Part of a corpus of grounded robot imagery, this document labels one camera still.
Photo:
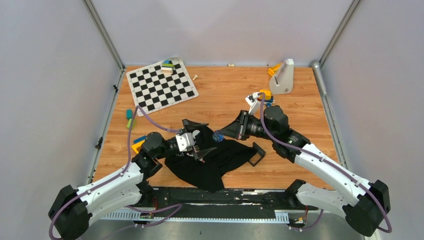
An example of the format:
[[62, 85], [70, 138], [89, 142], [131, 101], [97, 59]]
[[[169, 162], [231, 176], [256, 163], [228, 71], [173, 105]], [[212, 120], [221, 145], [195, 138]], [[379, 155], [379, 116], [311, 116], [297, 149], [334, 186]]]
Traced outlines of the black square frame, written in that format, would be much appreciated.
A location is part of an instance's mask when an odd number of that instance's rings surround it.
[[248, 163], [252, 166], [255, 167], [265, 156], [266, 156], [266, 151], [260, 147], [256, 142], [252, 143], [252, 147], [255, 149], [255, 155], [252, 156], [249, 160]]

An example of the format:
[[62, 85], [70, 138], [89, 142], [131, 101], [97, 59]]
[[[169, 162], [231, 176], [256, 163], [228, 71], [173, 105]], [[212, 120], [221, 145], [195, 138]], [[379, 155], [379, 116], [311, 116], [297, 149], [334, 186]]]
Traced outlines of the black printed t-shirt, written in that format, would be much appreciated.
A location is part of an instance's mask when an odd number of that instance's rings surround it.
[[225, 188], [222, 176], [252, 159], [257, 150], [235, 140], [223, 139], [216, 142], [213, 130], [202, 126], [193, 132], [195, 146], [203, 149], [215, 147], [202, 161], [185, 153], [165, 158], [165, 165], [179, 179], [199, 189], [215, 193]]

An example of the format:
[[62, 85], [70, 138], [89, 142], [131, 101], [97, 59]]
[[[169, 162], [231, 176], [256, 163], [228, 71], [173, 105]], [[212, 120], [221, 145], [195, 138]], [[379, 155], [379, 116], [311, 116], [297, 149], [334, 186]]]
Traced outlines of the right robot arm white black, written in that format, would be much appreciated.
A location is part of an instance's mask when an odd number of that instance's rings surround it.
[[309, 170], [332, 187], [326, 190], [297, 179], [285, 195], [290, 208], [305, 205], [331, 212], [366, 237], [382, 230], [380, 224], [385, 221], [385, 231], [391, 233], [389, 187], [379, 179], [372, 182], [363, 178], [332, 160], [308, 138], [290, 128], [288, 116], [278, 105], [265, 108], [260, 118], [241, 110], [233, 122], [218, 132], [242, 141], [251, 136], [270, 140], [280, 157]]

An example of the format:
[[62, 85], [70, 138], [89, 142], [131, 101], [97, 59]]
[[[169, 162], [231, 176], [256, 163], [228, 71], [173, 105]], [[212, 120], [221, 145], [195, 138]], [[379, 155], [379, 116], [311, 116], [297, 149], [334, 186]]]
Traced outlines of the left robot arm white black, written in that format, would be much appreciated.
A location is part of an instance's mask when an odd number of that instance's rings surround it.
[[55, 239], [53, 230], [56, 230], [59, 239], [76, 240], [89, 226], [114, 211], [136, 204], [149, 206], [153, 187], [148, 179], [162, 168], [160, 159], [189, 153], [200, 160], [213, 150], [195, 147], [194, 131], [202, 130], [207, 123], [183, 119], [182, 124], [168, 140], [159, 132], [147, 134], [139, 152], [126, 165], [100, 180], [77, 188], [63, 187], [48, 212], [49, 237]]

